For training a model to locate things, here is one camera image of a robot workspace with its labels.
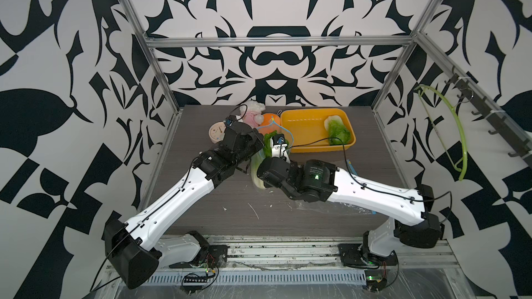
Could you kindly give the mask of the clear zipper bag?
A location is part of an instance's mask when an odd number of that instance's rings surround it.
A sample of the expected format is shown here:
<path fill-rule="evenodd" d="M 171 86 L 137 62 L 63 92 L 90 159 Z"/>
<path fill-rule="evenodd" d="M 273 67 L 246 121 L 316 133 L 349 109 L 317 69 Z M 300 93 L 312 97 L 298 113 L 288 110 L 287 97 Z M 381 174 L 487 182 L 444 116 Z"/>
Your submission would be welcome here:
<path fill-rule="evenodd" d="M 259 127 L 259 132 L 263 135 L 264 147 L 251 160 L 251 176 L 254 186 L 258 189 L 266 189 L 264 182 L 258 177 L 257 171 L 264 160 L 272 157 L 281 157 L 289 161 L 288 148 L 294 143 L 292 132 L 281 125 L 281 119 L 276 116 L 267 118 L 264 115 L 263 125 Z"/>
<path fill-rule="evenodd" d="M 370 215 L 374 211 L 361 208 L 352 203 L 333 202 L 328 198 L 337 192 L 339 185 L 335 184 L 338 173 L 345 170 L 332 163 L 310 160 L 299 168 L 296 179 L 296 191 L 299 196 L 295 199 L 296 208 L 332 215 Z"/>

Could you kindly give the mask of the yellow plastic tray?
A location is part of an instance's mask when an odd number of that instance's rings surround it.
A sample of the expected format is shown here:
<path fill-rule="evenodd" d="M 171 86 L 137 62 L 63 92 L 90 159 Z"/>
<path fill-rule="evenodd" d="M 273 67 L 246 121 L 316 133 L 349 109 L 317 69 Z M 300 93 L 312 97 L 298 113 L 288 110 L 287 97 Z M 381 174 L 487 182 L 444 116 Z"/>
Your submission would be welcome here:
<path fill-rule="evenodd" d="M 330 145 L 324 121 L 329 116 L 340 116 L 351 132 L 347 145 Z M 292 132 L 294 143 L 292 153 L 333 152 L 349 149 L 356 142 L 355 133 L 346 113 L 337 108 L 301 108 L 284 111 L 281 114 L 282 126 Z"/>

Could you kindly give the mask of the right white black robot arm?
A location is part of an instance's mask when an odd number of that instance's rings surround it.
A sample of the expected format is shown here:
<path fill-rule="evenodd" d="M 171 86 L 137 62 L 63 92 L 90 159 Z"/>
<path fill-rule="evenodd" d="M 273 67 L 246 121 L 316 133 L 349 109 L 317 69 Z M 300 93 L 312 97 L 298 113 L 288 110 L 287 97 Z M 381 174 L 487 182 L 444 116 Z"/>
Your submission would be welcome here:
<path fill-rule="evenodd" d="M 299 165 L 268 158 L 259 166 L 257 176 L 266 186 L 281 189 L 295 201 L 343 203 L 388 217 L 381 226 L 364 234 L 358 249 L 347 253 L 342 261 L 346 266 L 381 264 L 401 246 L 431 249 L 442 237 L 439 218 L 429 210 L 433 196 L 364 179 L 318 160 Z"/>

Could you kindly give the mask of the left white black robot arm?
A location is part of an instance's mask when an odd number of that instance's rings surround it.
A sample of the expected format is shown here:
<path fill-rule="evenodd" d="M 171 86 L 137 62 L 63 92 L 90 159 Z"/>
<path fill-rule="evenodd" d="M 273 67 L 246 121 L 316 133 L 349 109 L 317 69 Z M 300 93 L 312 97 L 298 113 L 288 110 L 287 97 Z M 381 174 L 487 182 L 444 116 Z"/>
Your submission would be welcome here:
<path fill-rule="evenodd" d="M 201 262 L 208 242 L 191 231 L 163 235 L 191 206 L 230 178 L 238 166 L 263 149 L 264 138 L 246 123 L 225 120 L 224 138 L 196 156 L 186 174 L 156 202 L 125 222 L 112 220 L 103 233 L 105 258 L 129 289 L 146 282 L 159 267 Z"/>

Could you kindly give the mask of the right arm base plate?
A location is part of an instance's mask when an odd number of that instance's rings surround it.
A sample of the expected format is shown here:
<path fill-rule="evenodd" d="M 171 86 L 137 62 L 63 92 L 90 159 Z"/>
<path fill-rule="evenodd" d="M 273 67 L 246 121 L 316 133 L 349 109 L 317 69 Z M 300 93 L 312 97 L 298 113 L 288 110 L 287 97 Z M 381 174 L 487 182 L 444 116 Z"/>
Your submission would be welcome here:
<path fill-rule="evenodd" d="M 387 257 L 381 257 L 369 251 L 369 232 L 366 231 L 362 237 L 361 244 L 339 244 L 339 257 L 344 267 L 355 269 L 374 270 L 387 266 L 398 265 L 398 257 L 393 251 Z"/>

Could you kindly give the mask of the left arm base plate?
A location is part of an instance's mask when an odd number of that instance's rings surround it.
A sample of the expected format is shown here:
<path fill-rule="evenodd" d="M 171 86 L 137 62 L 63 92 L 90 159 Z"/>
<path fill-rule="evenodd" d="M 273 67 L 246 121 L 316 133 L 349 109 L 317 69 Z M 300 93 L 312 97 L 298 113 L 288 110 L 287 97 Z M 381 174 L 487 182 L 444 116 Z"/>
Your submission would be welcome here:
<path fill-rule="evenodd" d="M 171 269 L 184 269 L 192 267 L 224 267 L 227 263 L 229 247 L 223 244 L 209 244 L 207 239 L 197 231 L 190 231 L 184 235 L 188 241 L 192 241 L 192 247 L 198 247 L 197 254 L 189 260 L 171 260 Z"/>

